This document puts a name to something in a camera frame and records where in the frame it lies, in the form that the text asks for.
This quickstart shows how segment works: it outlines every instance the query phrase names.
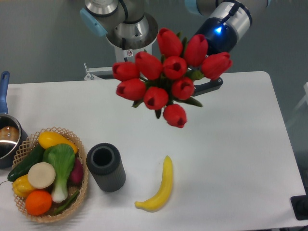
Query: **pot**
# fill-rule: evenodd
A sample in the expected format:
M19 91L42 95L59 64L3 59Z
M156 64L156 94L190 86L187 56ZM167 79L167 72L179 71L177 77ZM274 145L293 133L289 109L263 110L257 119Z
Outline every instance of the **pot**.
M13 165L14 156L19 146L28 137L20 123L8 115L6 95L8 91L10 73L5 71L0 79L0 168Z

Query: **tulip bouquet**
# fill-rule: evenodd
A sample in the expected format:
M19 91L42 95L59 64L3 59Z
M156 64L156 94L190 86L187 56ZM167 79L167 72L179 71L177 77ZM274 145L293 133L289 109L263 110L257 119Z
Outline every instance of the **tulip bouquet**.
M161 60L141 51L135 55L135 62L121 62L113 65L113 76L120 80L117 95L132 100L133 107L144 103L155 110L172 126L182 128L187 122L185 110L177 103L202 104L192 97L194 81L204 77L217 80L231 65L227 52L207 56L208 43L204 35L195 35L188 42L162 28L157 42L162 54Z

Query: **orange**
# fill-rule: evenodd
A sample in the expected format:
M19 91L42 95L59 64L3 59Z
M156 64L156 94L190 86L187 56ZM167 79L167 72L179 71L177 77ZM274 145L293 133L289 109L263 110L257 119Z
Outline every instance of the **orange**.
M52 197L45 190L34 190L26 199L28 214L39 216L46 213L52 205Z

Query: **flower stem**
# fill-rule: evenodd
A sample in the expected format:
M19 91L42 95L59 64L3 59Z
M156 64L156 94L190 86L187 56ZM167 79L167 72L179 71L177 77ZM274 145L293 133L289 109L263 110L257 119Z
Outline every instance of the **flower stem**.
M142 76L139 77L141 80L143 80L144 82L147 82L148 80Z

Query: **yellow bell pepper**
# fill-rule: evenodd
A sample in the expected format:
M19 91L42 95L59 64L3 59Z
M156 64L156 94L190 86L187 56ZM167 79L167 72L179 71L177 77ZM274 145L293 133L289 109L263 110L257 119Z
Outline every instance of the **yellow bell pepper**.
M42 132L38 137L38 142L44 149L48 149L60 143L66 143L73 148L75 154L78 152L78 148L73 142L69 141L67 138L57 132Z
M34 188L28 181L28 174L17 178L17 180L13 182L14 193L19 197L26 198L35 189L36 188Z

